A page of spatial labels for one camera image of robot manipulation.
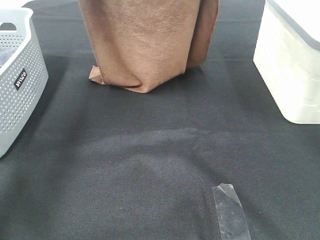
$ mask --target perforated basket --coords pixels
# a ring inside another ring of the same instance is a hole
[[[29,8],[0,9],[0,23],[16,30],[0,30],[0,50],[16,51],[0,68],[0,157],[26,124],[48,80],[48,72]]]

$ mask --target white plastic container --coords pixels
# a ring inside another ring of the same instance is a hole
[[[0,157],[26,124],[48,80],[48,72],[28,8],[0,9],[0,23],[16,30],[0,30],[0,50],[15,48],[0,68]]]
[[[320,124],[317,6],[313,0],[266,0],[253,58],[282,115],[296,124]]]

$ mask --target black fabric surface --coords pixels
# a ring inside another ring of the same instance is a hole
[[[253,240],[320,239],[320,126],[286,121],[252,61],[263,0],[222,0],[207,62],[149,94],[88,80],[76,2],[28,6],[49,80],[0,159],[0,240],[220,240],[220,183]]]

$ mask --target basket handle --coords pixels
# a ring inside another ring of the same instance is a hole
[[[10,23],[15,25],[16,32],[18,34],[28,33],[31,34],[30,30],[30,19],[34,11],[29,8],[21,7],[15,9],[1,9],[0,8],[0,25],[2,23]],[[0,30],[1,33],[12,32],[11,30]]]

